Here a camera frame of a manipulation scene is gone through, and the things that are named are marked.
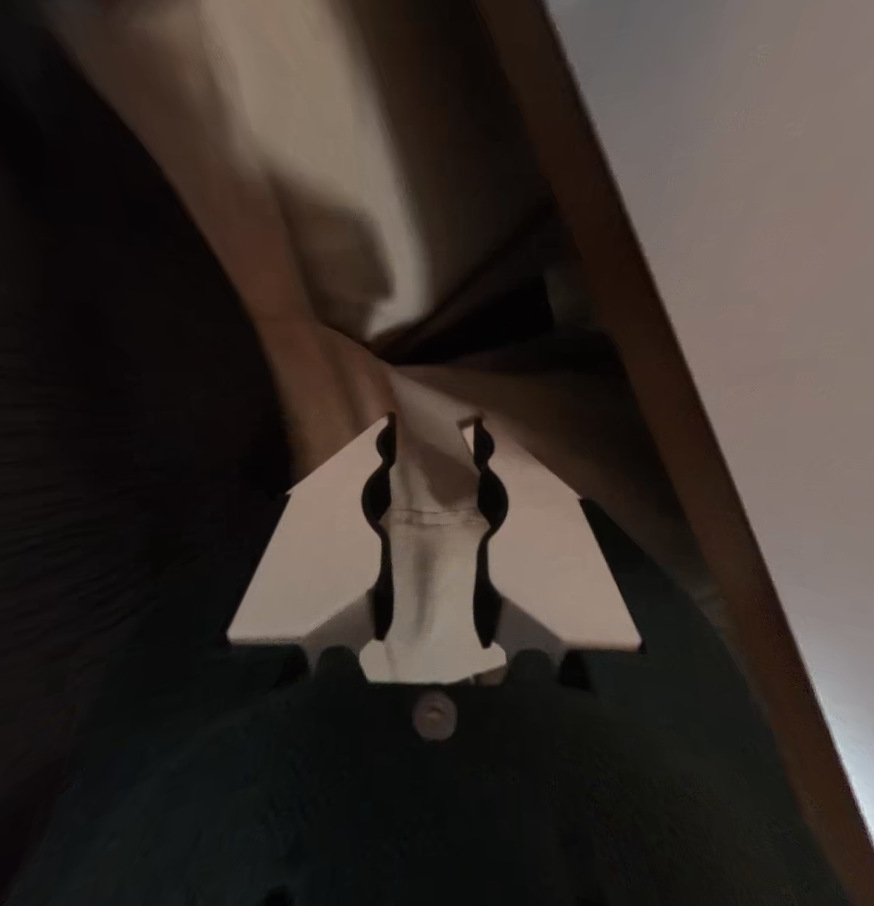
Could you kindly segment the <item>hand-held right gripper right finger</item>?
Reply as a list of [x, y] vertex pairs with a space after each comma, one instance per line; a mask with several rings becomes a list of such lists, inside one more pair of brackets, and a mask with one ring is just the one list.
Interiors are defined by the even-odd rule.
[[488, 528], [476, 548], [473, 618], [505, 655], [634, 653], [642, 638], [578, 494], [494, 420], [462, 428]]

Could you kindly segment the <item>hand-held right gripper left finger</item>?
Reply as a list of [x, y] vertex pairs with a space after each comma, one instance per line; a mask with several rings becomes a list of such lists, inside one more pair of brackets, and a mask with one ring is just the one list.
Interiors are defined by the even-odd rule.
[[394, 413], [380, 418], [289, 490], [284, 511], [225, 630], [233, 646], [295, 644], [353, 655], [392, 616]]

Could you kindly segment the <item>dark cloth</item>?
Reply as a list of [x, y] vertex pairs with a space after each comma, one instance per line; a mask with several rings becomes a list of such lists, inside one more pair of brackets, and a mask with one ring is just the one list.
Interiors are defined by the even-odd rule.
[[288, 473], [259, 340], [35, 2], [0, 2], [0, 903], [106, 671], [216, 648]]

